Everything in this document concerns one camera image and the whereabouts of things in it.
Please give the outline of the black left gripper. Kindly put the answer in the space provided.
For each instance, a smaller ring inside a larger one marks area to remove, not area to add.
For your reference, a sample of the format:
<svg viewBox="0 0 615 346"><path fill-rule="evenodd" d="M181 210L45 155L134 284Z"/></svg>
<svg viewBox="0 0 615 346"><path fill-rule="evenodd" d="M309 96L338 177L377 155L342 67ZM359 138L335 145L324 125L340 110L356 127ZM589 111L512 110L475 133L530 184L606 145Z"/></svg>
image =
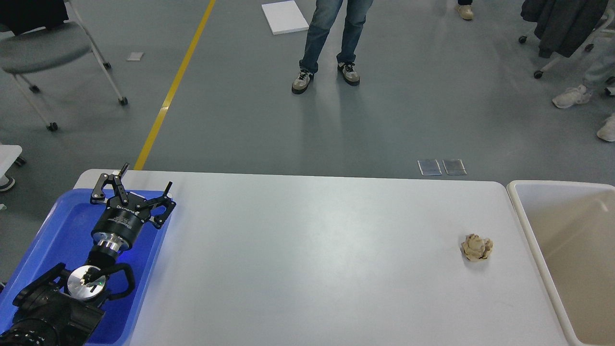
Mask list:
<svg viewBox="0 0 615 346"><path fill-rule="evenodd" d="M125 190L122 177L130 164L125 163L119 173L102 173L90 195L91 204L105 204L98 222L91 231L94 245L92 251L125 251L134 246L143 226L150 222L154 228L161 229L176 206L169 197L172 182L168 182L160 197L145 199L141 195ZM110 185L114 196L106 197L103 189ZM152 212L160 207L163 211Z"/></svg>

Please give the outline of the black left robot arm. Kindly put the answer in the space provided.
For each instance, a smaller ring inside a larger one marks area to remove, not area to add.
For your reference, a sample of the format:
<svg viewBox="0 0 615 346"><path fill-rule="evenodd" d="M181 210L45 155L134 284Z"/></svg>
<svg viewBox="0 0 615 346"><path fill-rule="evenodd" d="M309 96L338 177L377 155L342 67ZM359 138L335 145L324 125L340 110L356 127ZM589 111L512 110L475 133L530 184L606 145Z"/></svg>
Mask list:
<svg viewBox="0 0 615 346"><path fill-rule="evenodd" d="M1 287L3 346L121 346L134 330L176 206L163 191L129 191L118 173L54 204Z"/></svg>

